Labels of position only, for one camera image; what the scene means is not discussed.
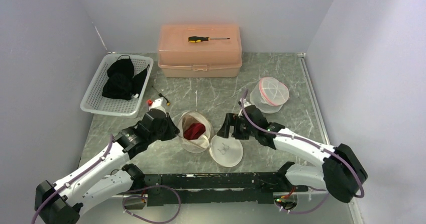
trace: round container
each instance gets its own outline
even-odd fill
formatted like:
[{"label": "round container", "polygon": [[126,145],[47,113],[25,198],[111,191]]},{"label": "round container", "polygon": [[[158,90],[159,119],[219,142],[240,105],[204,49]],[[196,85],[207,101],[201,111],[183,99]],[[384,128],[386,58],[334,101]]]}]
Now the round container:
[{"label": "round container", "polygon": [[210,155],[224,167],[234,167],[243,158],[243,145],[234,138],[214,136],[210,142]]},{"label": "round container", "polygon": [[262,113],[273,114],[280,111],[289,97],[288,88],[283,83],[273,77],[264,77],[250,93],[250,103]]},{"label": "round container", "polygon": [[[183,120],[187,117],[192,117],[198,123],[202,123],[205,126],[205,132],[196,140],[187,140],[183,136]],[[209,140],[215,134],[211,123],[202,114],[195,111],[184,112],[176,126],[180,130],[180,133],[178,134],[179,138],[177,138],[178,141],[185,150],[191,153],[198,154],[207,150],[210,146]]]}]

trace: toolbox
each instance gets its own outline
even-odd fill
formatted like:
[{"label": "toolbox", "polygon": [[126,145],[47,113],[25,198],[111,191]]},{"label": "toolbox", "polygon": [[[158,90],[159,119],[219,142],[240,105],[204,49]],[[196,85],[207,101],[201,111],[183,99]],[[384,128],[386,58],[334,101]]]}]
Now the toolbox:
[{"label": "toolbox", "polygon": [[237,25],[165,25],[158,66],[166,77],[236,77],[242,63]]}]

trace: gray marble table surface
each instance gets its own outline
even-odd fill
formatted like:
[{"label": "gray marble table surface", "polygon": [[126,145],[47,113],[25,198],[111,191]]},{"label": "gray marble table surface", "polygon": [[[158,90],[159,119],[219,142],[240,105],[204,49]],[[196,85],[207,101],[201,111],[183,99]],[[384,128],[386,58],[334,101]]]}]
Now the gray marble table surface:
[{"label": "gray marble table surface", "polygon": [[[170,100],[171,105],[166,110],[174,121],[184,111],[196,110],[211,122],[216,133],[226,113],[239,111],[238,100],[244,90],[248,88],[251,91],[259,79],[270,76],[288,87],[290,99],[278,113],[265,115],[268,121],[283,124],[302,136],[323,143],[306,77],[295,53],[243,53],[240,74],[232,78],[166,78],[157,66],[155,53],[140,55],[154,59],[143,102],[158,97],[158,93],[151,88],[151,85],[155,86]],[[108,144],[109,134],[116,135],[121,129],[134,125],[146,111],[144,104],[135,119],[94,115],[80,165]],[[241,143],[243,158],[237,166],[231,168],[217,164],[208,150],[200,154],[190,153],[176,140],[154,142],[147,151],[130,162],[147,174],[263,172],[277,171],[287,161],[306,164],[290,153],[261,146],[254,138]]]}]

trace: white plastic basket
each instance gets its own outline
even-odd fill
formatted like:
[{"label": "white plastic basket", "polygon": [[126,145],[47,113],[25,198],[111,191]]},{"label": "white plastic basket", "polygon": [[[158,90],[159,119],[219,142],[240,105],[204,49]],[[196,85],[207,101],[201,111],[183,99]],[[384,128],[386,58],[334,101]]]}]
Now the white plastic basket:
[{"label": "white plastic basket", "polygon": [[81,110],[92,114],[136,118],[139,107],[142,103],[142,98],[144,96],[146,86],[148,84],[149,76],[151,75],[154,61],[149,57],[126,54],[130,56],[133,62],[135,67],[135,74],[138,74],[147,66],[149,66],[148,74],[139,98],[123,100],[103,97],[102,89],[108,80],[107,70],[114,62],[117,61],[118,57],[122,55],[123,54],[108,54],[102,59],[102,62],[97,68],[97,71],[92,81],[90,82],[89,88],[87,88],[83,100],[81,101]]}]

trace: wall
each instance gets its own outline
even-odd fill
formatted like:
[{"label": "wall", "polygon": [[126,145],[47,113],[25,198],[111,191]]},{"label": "wall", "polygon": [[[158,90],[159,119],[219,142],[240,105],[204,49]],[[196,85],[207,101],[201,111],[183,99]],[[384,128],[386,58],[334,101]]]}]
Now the wall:
[{"label": "wall", "polygon": [[424,223],[426,0],[334,0],[307,51],[332,143],[369,174],[366,223]]},{"label": "wall", "polygon": [[82,0],[108,50],[155,52],[163,24],[237,23],[247,52],[305,52],[333,0]]},{"label": "wall", "polygon": [[0,19],[1,223],[30,223],[36,186],[77,167],[106,51],[78,0],[0,0]]}]

